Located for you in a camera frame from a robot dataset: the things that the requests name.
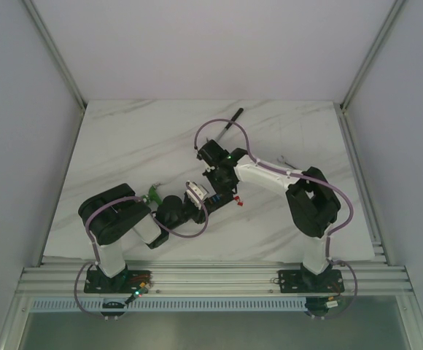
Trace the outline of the black fuse box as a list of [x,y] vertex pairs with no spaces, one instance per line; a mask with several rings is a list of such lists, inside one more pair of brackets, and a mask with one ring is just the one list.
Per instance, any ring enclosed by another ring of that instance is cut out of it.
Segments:
[[210,203],[209,200],[210,200],[210,198],[213,198],[213,196],[207,197],[203,201],[208,215],[210,215],[211,213],[214,213],[215,211],[221,209],[223,206],[227,205],[228,203],[230,203],[231,201],[234,200],[233,193],[227,192],[223,195],[218,195],[220,197],[220,200],[218,202]]

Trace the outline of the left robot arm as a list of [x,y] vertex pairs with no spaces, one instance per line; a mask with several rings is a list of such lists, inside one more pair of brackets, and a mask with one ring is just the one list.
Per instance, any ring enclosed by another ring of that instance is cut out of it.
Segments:
[[206,206],[209,191],[188,182],[183,198],[175,195],[157,201],[150,208],[150,198],[139,197],[128,184],[121,184],[84,201],[78,209],[95,255],[95,266],[87,270],[84,292],[138,293],[150,273],[128,269],[121,239],[136,234],[150,249],[165,243],[179,226],[192,220],[207,226],[212,212]]

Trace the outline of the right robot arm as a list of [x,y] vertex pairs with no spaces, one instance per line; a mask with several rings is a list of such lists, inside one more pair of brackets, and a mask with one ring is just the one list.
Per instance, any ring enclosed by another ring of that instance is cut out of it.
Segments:
[[306,172],[284,170],[265,164],[244,149],[232,152],[212,141],[198,150],[207,165],[203,173],[216,192],[233,192],[239,183],[250,183],[286,198],[292,221],[303,234],[303,261],[295,288],[306,292],[332,292],[338,278],[327,259],[328,229],[338,219],[341,203],[334,191],[318,181],[323,173],[314,167]]

